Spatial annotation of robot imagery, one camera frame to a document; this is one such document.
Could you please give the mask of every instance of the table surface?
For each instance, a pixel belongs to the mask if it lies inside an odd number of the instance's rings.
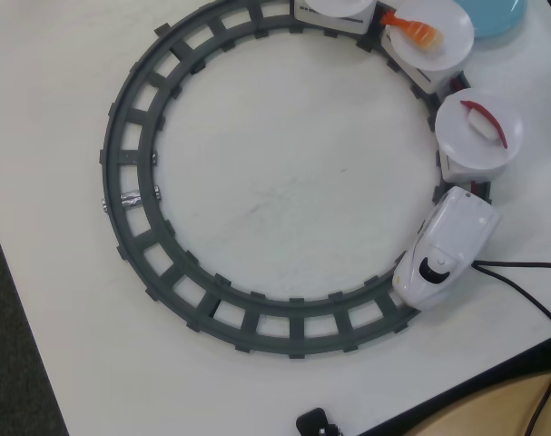
[[[450,405],[406,436],[524,434],[550,382],[551,373],[493,386]],[[534,434],[551,436],[551,396],[537,419]]]
[[[472,271],[404,332],[300,362],[236,352],[153,303],[115,249],[98,152],[153,29],[202,3],[0,0],[0,241],[73,436],[291,435],[317,406],[357,434],[551,336],[536,308]],[[526,125],[520,155],[493,183],[504,220],[482,258],[551,261],[547,3],[532,0],[517,29],[477,42],[465,71],[512,100]],[[390,267],[430,210],[426,110],[348,40],[246,42],[212,60],[166,116],[163,211],[205,267],[243,289],[349,289]],[[154,251],[152,263],[163,257]],[[507,275],[551,308],[551,271]]]

